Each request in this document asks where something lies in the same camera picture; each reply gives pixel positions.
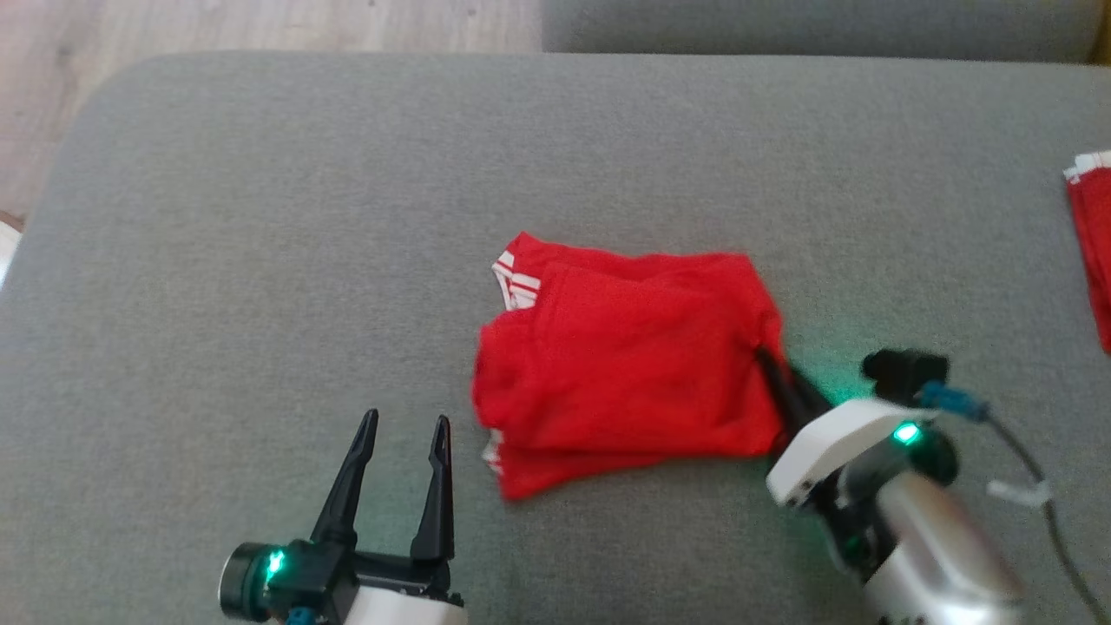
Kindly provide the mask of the red garment stack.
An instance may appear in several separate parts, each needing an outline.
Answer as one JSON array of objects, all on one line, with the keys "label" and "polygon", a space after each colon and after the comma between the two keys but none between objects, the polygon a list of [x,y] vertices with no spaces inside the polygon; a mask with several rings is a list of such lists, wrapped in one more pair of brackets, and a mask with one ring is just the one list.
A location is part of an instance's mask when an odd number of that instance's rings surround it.
[{"label": "red garment stack", "polygon": [[1075,155],[1063,171],[1101,347],[1111,355],[1111,150]]}]

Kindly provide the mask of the white rounded object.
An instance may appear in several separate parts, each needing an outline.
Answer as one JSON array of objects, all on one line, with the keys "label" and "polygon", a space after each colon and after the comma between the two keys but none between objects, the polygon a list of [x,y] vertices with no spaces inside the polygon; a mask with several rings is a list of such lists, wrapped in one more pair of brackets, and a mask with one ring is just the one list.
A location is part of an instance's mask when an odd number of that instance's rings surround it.
[{"label": "white rounded object", "polygon": [[3,289],[6,278],[10,272],[16,250],[23,240],[23,233],[16,226],[0,219],[0,289]]}]

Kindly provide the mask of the grey fabric sofa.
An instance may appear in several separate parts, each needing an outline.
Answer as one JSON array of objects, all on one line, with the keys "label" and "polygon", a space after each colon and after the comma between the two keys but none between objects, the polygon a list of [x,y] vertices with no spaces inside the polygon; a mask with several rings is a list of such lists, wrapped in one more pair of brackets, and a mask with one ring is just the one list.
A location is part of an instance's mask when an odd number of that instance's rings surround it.
[{"label": "grey fabric sofa", "polygon": [[520,231],[742,252],[825,392],[948,353],[1041,460],[1111,608],[1111,356],[1063,170],[1111,148],[1088,0],[546,0],[528,56],[159,56],[69,130],[0,290],[0,625],[231,625],[366,409],[358,537],[406,551],[436,419],[476,625],[873,625],[765,464],[506,503],[470,404]]}]

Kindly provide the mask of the red white basketball jersey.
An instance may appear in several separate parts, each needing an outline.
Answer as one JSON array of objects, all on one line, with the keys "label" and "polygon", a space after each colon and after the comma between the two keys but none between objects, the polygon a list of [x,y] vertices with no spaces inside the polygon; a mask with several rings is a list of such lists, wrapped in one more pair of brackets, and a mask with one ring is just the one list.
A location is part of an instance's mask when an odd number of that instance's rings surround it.
[{"label": "red white basketball jersey", "polygon": [[743,253],[627,256],[518,234],[471,396],[507,501],[675,458],[769,455],[785,432],[759,355],[781,313]]}]

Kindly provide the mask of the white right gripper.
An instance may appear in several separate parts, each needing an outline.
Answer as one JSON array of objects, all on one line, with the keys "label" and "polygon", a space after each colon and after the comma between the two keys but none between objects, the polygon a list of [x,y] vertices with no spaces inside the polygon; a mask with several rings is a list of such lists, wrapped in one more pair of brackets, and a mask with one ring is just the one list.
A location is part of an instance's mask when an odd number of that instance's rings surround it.
[{"label": "white right gripper", "polygon": [[[878,397],[850,399],[834,407],[797,365],[781,363],[762,345],[755,347],[755,359],[785,437],[793,437],[765,475],[767,490],[780,507],[801,505],[818,483],[875,444],[899,438],[902,427],[937,419],[932,409],[909,409]],[[805,417],[818,419],[807,424]]]}]

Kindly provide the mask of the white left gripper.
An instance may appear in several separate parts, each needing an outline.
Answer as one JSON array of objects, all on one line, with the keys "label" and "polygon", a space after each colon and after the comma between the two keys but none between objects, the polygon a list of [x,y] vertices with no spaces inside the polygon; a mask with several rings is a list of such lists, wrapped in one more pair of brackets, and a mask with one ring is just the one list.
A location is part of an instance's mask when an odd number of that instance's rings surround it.
[{"label": "white left gripper", "polygon": [[[311,531],[313,543],[358,542],[356,517],[372,458],[378,409],[361,419],[326,503]],[[358,581],[346,625],[469,625],[464,599],[451,589],[450,561],[456,558],[456,498],[453,498],[451,427],[447,415],[437,419],[430,444],[431,476],[419,530],[410,557],[358,551]]]}]

